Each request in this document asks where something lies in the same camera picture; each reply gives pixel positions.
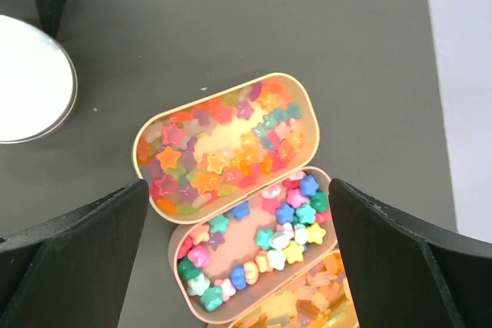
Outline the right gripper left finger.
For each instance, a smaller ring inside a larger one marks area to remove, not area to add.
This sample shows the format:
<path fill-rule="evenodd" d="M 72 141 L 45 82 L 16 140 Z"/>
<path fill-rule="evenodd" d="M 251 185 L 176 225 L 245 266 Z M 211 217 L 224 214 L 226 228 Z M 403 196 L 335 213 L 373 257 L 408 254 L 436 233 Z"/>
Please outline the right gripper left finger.
<path fill-rule="evenodd" d="M 137 180 L 1 238 L 3 327 L 116 327 L 148 212 Z"/>

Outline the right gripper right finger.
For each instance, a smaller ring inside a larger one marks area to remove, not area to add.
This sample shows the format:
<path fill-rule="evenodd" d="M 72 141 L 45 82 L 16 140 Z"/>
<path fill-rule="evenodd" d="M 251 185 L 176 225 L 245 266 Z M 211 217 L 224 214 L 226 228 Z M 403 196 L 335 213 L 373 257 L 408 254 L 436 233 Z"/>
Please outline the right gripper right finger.
<path fill-rule="evenodd" d="M 491 245 L 445 230 L 338 178 L 338 246 L 361 327 L 489 327 Z"/>

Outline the round grey jar lid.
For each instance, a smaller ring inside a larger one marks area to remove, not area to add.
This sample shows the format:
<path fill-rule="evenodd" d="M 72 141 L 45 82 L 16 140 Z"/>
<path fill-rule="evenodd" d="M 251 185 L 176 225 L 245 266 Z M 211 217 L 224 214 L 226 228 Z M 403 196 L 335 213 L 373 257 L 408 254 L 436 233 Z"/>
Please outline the round grey jar lid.
<path fill-rule="evenodd" d="M 20 19 L 1 16 L 1 143 L 46 137 L 67 121 L 78 76 L 67 51 Z"/>

